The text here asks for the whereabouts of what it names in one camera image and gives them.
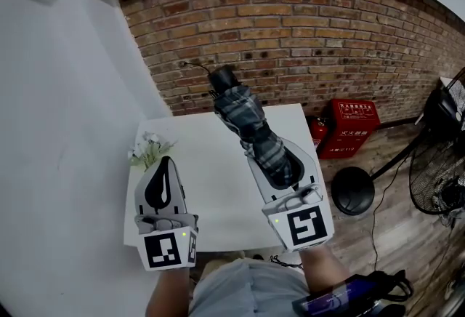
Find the black standing fan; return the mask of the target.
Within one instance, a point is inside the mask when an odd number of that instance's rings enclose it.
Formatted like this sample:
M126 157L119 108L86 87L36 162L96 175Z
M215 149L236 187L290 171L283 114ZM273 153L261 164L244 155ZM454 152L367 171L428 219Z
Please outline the black standing fan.
M374 200L374 182L398 162L409 159L409 192L424 214L449 214L465 208L465 67L429 95L419 134L373 174L351 166L336 173L331 197L343 213L355 216Z

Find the red fire equipment box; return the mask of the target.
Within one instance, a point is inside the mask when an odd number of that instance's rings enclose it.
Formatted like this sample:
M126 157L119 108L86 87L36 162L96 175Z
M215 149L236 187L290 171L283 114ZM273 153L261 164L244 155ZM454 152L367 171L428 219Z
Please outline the red fire equipment box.
M374 102L332 99L326 112L328 133L319 144L319 159L353 157L371 133L380 125Z

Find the white table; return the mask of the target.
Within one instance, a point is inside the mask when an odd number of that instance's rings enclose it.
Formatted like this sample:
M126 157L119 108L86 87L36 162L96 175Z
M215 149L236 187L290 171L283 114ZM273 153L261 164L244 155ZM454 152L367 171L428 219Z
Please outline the white table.
M173 146L187 210L198 216L198 251L280 246L237 135L214 113L142 121L135 143L154 133Z

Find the person's light blue shirt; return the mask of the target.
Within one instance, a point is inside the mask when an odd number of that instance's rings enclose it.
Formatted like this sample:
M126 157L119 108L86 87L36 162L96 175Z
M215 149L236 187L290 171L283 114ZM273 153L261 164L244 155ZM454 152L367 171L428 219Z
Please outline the person's light blue shirt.
M199 281L188 317L298 317L292 302L308 295L301 273L271 262L238 259Z

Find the red fire extinguisher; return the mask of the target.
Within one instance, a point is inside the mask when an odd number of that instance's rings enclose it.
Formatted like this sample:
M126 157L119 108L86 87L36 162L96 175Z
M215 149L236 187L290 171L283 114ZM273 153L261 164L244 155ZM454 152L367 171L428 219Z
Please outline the red fire extinguisher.
M310 116L307 118L310 134L315 150L324 143L329 132L328 118Z

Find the person's khaki trousers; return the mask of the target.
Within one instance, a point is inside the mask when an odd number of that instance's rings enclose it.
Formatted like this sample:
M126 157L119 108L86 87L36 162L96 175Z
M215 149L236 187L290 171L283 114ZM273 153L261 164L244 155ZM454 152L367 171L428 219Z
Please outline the person's khaki trousers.
M200 280L204 280L209 274L213 273L223 265L227 265L238 259L244 259L245 257L244 251L217 252L215 254L211 254L211 257L206 261L206 264L203 267Z

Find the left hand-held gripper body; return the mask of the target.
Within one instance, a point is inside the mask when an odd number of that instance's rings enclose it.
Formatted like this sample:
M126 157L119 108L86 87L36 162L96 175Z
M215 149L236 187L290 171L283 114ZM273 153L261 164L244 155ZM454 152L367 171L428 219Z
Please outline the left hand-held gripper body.
M196 263L198 215L137 215L137 250L147 271L191 268Z

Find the person's left forearm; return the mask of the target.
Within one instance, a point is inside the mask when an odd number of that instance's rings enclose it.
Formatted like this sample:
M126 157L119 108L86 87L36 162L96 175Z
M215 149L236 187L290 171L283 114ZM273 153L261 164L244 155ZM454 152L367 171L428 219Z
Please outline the person's left forearm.
M163 270L147 304L145 317L188 317L189 304L189 269Z

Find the black device with screen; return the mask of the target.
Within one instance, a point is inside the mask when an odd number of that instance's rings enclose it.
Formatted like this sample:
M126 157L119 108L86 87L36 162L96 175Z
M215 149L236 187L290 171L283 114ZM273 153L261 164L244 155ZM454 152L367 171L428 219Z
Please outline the black device with screen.
M347 280L292 302L299 317L360 317L378 302L379 285L367 276Z

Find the person's right forearm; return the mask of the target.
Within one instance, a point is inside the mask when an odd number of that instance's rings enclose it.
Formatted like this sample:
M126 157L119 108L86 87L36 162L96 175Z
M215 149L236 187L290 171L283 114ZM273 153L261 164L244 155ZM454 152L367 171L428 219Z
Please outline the person's right forearm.
M299 253L304 277L311 294L329 289L351 274L326 245L314 246Z

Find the dark plaid umbrella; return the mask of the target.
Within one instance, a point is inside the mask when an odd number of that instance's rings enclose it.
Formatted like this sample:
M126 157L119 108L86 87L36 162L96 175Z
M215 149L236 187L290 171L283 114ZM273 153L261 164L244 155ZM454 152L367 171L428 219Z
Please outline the dark plaid umbrella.
M299 187L303 174L298 158L270 128L260 100L239 82L234 65L207 70L214 112L240 138L240 144L271 186L278 190Z

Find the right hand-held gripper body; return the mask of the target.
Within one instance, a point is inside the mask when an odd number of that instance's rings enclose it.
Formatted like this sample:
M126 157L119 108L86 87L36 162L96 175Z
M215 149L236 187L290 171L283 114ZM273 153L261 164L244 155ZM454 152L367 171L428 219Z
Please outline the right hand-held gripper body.
M287 252L324 244L334 234L328 199L318 184L273 199L262 212Z

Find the artificial flower bouquet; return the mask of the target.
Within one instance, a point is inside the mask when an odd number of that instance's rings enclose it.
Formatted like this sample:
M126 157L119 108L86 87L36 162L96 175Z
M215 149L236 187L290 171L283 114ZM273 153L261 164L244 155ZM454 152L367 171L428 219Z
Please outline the artificial flower bouquet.
M175 142L172 143L154 132L144 132L128 153L129 164L147 170L166 156L175 145Z

